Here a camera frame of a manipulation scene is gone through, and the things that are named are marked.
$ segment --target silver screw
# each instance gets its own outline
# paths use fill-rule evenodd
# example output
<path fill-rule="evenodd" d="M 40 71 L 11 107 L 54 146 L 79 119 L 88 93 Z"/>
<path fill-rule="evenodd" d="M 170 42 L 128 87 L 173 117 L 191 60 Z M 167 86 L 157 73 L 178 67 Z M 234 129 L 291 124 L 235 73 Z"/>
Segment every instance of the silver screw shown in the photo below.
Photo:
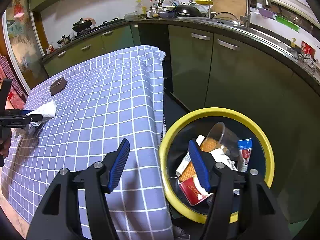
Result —
<path fill-rule="evenodd" d="M 224 164 L 223 163 L 216 163 L 216 167 L 218 168 L 218 169 L 223 169 L 224 168 Z"/>
<path fill-rule="evenodd" d="M 63 169 L 60 170 L 60 174 L 61 175 L 65 175 L 67 173 L 68 173 L 68 169 L 67 168 L 63 168 Z"/>
<path fill-rule="evenodd" d="M 251 169 L 251 170 L 250 170 L 250 173 L 251 173 L 252 175 L 254 175 L 254 176 L 256 176 L 256 175 L 259 174 L 259 172 L 258 172 L 256 169 Z"/>
<path fill-rule="evenodd" d="M 93 166 L 96 168 L 96 169 L 100 169 L 102 167 L 103 163 L 102 162 L 96 162 L 93 164 Z"/>

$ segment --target blue and white tablecloth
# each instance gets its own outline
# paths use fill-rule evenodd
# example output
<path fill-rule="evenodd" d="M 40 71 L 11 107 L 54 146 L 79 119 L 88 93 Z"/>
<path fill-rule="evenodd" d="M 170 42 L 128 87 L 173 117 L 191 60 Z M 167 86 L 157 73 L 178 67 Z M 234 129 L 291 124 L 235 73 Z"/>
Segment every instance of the blue and white tablecloth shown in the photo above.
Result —
<path fill-rule="evenodd" d="M 164 56 L 151 46 L 122 49 L 75 65 L 31 91 L 25 109 L 53 99 L 56 117 L 35 135 L 13 133 L 1 179 L 3 194 L 27 222 L 61 168 L 86 169 L 127 138 L 130 154 L 120 183 L 106 195 L 119 238 L 173 239 L 158 159 Z M 49 87 L 60 77 L 67 86 L 51 97 Z M 79 205 L 90 238 L 83 190 Z"/>

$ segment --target cabinet handle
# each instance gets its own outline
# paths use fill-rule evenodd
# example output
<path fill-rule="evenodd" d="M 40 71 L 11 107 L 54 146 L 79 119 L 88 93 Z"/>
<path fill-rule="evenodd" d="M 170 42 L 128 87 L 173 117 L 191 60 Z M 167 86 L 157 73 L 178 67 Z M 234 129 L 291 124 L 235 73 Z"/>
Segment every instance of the cabinet handle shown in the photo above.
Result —
<path fill-rule="evenodd" d="M 67 51 L 65 50 L 64 52 L 58 54 L 58 57 L 61 57 L 62 55 L 64 55 Z"/>
<path fill-rule="evenodd" d="M 113 33 L 113 31 L 109 31 L 109 32 L 103 33 L 102 35 L 106 36 L 106 35 L 109 35 L 109 34 L 112 34 L 112 33 Z"/>
<path fill-rule="evenodd" d="M 211 37 L 202 36 L 202 35 L 195 34 L 195 33 L 191 33 L 191 37 L 194 37 L 196 39 L 206 40 L 206 41 L 209 41 L 211 39 Z"/>
<path fill-rule="evenodd" d="M 91 47 L 91 44 L 88 45 L 88 46 L 83 47 L 81 50 L 85 50 L 85 49 L 88 49 L 88 48 L 90 48 L 90 47 Z"/>
<path fill-rule="evenodd" d="M 233 50 L 239 50 L 240 48 L 236 45 L 232 45 L 230 43 L 226 43 L 224 41 L 218 40 L 218 44 L 220 44 L 223 47 L 229 48 L 229 49 L 233 49 Z"/>

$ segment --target yellow trash can rim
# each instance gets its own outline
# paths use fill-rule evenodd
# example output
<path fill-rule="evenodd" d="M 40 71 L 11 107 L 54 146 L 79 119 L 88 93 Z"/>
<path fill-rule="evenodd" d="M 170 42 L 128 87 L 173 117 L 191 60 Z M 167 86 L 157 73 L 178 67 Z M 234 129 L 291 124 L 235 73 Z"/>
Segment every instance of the yellow trash can rim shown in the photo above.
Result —
<path fill-rule="evenodd" d="M 169 183 L 169 177 L 166 170 L 166 161 L 167 161 L 167 155 L 169 148 L 171 146 L 171 143 L 175 136 L 189 123 L 208 116 L 222 116 L 222 117 L 228 117 L 231 119 L 234 119 L 240 123 L 242 123 L 244 126 L 246 126 L 248 129 L 252 131 L 252 133 L 257 137 L 258 141 L 261 144 L 264 156 L 265 156 L 265 162 L 266 162 L 266 174 L 264 177 L 264 180 L 268 187 L 271 187 L 273 176 L 275 172 L 275 162 L 274 162 L 274 156 L 272 152 L 272 148 L 270 145 L 270 142 L 267 138 L 267 136 L 264 134 L 264 132 L 261 130 L 261 128 L 250 118 L 247 116 L 226 108 L 220 108 L 220 107 L 209 107 L 209 108 L 203 108 L 196 111 L 193 111 L 189 114 L 186 114 L 185 116 L 181 117 L 179 120 L 177 120 L 167 131 L 166 135 L 164 136 L 160 148 L 159 148 L 159 158 L 160 158 L 160 167 L 161 167 L 161 177 L 162 181 L 164 183 L 164 194 L 167 200 L 170 202 L 170 204 L 183 216 L 198 222 L 198 223 L 205 223 L 205 220 L 207 219 L 206 215 L 197 213 L 190 209 L 188 206 L 183 204 L 178 197 L 175 195 L 173 189 L 171 188 L 171 185 Z M 230 223 L 236 222 L 238 220 L 238 212 L 232 213 L 230 217 Z"/>

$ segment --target blue gripper pad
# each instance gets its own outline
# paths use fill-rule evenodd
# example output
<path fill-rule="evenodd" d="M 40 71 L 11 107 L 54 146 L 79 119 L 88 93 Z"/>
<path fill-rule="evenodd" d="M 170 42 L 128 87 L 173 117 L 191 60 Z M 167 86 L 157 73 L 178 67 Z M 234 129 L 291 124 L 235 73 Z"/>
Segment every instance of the blue gripper pad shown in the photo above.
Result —
<path fill-rule="evenodd" d="M 197 177 L 199 179 L 200 185 L 206 190 L 206 192 L 210 192 L 211 186 L 209 182 L 209 172 L 201 158 L 200 152 L 201 152 L 201 149 L 196 143 L 196 140 L 194 139 L 190 140 L 189 154 L 190 154 L 192 164 L 195 168 Z"/>
<path fill-rule="evenodd" d="M 123 139 L 117 151 L 119 152 L 119 154 L 109 174 L 108 189 L 110 190 L 110 192 L 112 192 L 119 184 L 120 177 L 122 175 L 130 152 L 129 141 L 127 139 Z"/>

